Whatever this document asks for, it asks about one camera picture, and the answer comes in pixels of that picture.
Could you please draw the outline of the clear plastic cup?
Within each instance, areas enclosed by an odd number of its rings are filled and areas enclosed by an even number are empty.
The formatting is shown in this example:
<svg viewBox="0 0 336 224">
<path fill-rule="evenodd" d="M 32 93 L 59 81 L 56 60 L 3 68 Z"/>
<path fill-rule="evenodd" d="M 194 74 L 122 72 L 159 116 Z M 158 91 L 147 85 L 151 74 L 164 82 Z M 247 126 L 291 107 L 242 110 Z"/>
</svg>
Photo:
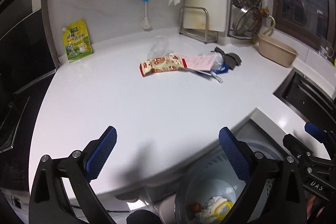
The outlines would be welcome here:
<svg viewBox="0 0 336 224">
<path fill-rule="evenodd" d="M 157 36 L 154 39 L 153 46 L 147 54 L 147 59 L 151 60 L 159 57 L 164 57 L 169 53 L 169 40 L 164 36 Z"/>
</svg>

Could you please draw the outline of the red patterned snack bag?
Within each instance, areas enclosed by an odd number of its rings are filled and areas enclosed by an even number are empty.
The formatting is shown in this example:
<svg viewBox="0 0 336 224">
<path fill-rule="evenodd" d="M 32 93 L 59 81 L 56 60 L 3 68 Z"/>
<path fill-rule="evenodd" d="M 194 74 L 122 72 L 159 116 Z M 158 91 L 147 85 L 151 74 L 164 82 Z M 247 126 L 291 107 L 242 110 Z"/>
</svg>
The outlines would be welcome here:
<svg viewBox="0 0 336 224">
<path fill-rule="evenodd" d="M 139 71 L 142 77 L 153 73 L 178 71 L 187 68 L 184 58 L 177 55 L 166 55 L 155 59 L 147 60 L 139 65 Z"/>
</svg>

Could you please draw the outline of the blue white bottle brush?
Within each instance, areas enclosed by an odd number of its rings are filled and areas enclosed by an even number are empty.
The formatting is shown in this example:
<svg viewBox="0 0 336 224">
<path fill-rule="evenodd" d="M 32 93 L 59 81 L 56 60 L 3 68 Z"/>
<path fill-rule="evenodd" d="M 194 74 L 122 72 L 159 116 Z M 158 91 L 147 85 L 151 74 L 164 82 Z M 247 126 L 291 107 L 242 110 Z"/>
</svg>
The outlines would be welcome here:
<svg viewBox="0 0 336 224">
<path fill-rule="evenodd" d="M 149 0 L 142 0 L 142 2 L 144 5 L 144 16 L 141 25 L 145 31 L 151 31 L 152 27 L 148 17 L 148 10 L 147 10 Z"/>
</svg>

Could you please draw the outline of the steel cutting board rack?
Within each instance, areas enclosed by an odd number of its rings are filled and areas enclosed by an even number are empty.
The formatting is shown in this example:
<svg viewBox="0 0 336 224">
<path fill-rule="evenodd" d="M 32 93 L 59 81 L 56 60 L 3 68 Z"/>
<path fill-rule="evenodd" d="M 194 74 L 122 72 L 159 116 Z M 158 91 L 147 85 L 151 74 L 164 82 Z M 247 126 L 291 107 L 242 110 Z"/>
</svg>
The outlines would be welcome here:
<svg viewBox="0 0 336 224">
<path fill-rule="evenodd" d="M 194 23 L 192 28 L 185 28 L 184 18 L 185 11 L 201 11 L 205 16 L 205 21 L 203 23 Z M 182 6 L 179 10 L 179 34 L 187 36 L 188 38 L 195 39 L 204 44 L 217 43 L 219 33 L 217 31 L 212 31 L 209 29 L 210 25 L 210 16 L 209 12 L 204 7 L 195 7 L 195 6 Z"/>
</svg>

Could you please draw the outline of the clear plastic bag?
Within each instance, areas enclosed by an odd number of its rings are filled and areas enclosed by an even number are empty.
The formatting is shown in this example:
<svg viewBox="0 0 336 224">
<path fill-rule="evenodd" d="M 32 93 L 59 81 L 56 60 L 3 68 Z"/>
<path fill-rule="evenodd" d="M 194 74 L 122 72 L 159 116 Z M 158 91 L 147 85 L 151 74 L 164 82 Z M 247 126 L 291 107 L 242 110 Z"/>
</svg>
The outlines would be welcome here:
<svg viewBox="0 0 336 224">
<path fill-rule="evenodd" d="M 215 51 L 208 51 L 200 53 L 199 56 L 211 56 L 213 58 L 214 62 L 212 64 L 211 71 L 217 75 L 228 72 L 228 66 L 224 64 L 221 54 L 216 53 Z"/>
</svg>

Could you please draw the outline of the dark grey cloth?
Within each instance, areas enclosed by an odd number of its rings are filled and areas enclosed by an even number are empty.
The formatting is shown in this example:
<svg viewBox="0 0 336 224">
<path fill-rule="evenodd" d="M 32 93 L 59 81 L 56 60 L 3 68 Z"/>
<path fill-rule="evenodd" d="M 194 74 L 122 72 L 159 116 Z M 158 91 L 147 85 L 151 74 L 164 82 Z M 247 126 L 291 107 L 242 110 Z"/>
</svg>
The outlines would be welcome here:
<svg viewBox="0 0 336 224">
<path fill-rule="evenodd" d="M 240 66 L 242 63 L 241 58 L 236 53 L 225 53 L 219 47 L 216 47 L 214 51 L 221 54 L 224 64 L 227 65 L 230 70 L 234 70 L 235 67 Z"/>
</svg>

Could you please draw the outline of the beige plastic basin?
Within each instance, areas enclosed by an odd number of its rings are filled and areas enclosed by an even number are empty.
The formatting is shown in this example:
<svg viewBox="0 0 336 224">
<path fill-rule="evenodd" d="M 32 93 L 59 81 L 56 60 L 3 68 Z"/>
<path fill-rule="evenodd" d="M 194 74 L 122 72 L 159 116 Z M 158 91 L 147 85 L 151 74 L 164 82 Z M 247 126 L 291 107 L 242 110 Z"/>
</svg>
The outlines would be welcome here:
<svg viewBox="0 0 336 224">
<path fill-rule="evenodd" d="M 294 48 L 271 36 L 260 34 L 258 42 L 260 55 L 283 67 L 291 67 L 298 56 Z"/>
</svg>

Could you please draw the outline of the dark framed window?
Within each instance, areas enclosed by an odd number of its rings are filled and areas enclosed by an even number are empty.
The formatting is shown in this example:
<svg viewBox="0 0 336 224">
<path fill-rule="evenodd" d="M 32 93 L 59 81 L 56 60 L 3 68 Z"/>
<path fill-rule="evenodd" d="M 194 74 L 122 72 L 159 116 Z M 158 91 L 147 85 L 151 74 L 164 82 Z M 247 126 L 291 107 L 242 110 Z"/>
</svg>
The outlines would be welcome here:
<svg viewBox="0 0 336 224">
<path fill-rule="evenodd" d="M 276 29 L 318 50 L 322 39 L 335 47 L 335 0 L 273 0 Z"/>
</svg>

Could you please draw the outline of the pink paper receipt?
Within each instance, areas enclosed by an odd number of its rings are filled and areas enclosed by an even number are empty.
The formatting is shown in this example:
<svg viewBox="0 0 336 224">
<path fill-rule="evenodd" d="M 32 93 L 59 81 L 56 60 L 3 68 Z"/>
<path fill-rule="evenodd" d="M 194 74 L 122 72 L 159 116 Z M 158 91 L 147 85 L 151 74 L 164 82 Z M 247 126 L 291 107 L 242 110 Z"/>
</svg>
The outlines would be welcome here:
<svg viewBox="0 0 336 224">
<path fill-rule="evenodd" d="M 183 58 L 188 69 L 194 71 L 210 71 L 214 65 L 214 62 L 217 58 L 216 54 L 211 55 L 199 55 L 199 56 L 190 56 L 190 55 L 179 55 Z"/>
</svg>

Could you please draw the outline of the yellow green seasoning pouch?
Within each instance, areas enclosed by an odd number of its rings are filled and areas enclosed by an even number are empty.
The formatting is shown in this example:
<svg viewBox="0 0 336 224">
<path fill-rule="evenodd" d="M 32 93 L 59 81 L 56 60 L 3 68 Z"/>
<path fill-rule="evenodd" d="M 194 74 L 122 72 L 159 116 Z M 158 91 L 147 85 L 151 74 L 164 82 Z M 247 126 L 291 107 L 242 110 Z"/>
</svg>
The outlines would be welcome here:
<svg viewBox="0 0 336 224">
<path fill-rule="evenodd" d="M 70 23 L 62 28 L 63 44 L 69 63 L 80 60 L 93 53 L 87 24 L 84 19 Z"/>
</svg>

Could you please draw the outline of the grey perforated trash bin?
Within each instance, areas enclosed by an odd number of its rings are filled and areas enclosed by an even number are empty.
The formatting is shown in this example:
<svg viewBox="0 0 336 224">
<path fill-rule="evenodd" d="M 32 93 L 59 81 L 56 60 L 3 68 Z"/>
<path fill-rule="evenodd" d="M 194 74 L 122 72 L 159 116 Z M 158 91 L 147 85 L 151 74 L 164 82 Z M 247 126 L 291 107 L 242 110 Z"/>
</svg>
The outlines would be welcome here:
<svg viewBox="0 0 336 224">
<path fill-rule="evenodd" d="M 252 139 L 242 139 L 254 152 L 262 152 L 268 159 L 283 160 L 284 150 L 273 145 Z M 258 219 L 272 187 L 272 181 L 265 183 L 259 201 L 249 218 Z M 185 174 L 175 196 L 175 219 L 177 223 L 197 223 L 195 214 L 188 208 L 193 203 L 205 205 L 214 196 L 222 196 L 235 203 L 245 187 L 229 163 L 220 144 L 196 162 Z"/>
</svg>

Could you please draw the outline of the black kitchen sink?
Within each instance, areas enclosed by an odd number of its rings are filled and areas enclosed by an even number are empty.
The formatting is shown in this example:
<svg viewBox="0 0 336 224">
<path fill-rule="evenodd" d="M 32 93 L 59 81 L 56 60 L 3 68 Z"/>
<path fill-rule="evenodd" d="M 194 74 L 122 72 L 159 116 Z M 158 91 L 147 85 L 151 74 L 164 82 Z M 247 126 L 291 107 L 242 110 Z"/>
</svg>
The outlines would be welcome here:
<svg viewBox="0 0 336 224">
<path fill-rule="evenodd" d="M 304 121 L 335 132 L 335 99 L 299 70 L 293 68 L 273 95 Z"/>
</svg>

